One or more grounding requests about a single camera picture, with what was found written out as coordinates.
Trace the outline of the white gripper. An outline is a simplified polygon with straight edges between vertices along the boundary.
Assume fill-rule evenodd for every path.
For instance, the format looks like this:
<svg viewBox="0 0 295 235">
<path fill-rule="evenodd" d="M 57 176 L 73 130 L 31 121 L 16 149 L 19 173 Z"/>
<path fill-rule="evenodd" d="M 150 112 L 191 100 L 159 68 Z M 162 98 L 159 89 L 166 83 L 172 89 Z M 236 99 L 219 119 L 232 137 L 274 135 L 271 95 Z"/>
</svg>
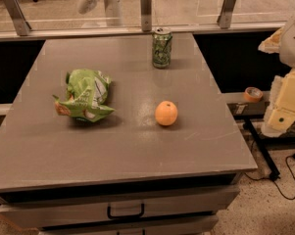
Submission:
<svg viewBox="0 0 295 235">
<path fill-rule="evenodd" d="M 285 65 L 295 68 L 295 13 L 284 28 L 278 29 L 261 42 L 258 50 L 273 54 Z M 261 131 L 268 137 L 279 137 L 295 122 L 295 69 L 285 77 L 276 75 L 271 84 L 268 105 Z"/>
</svg>

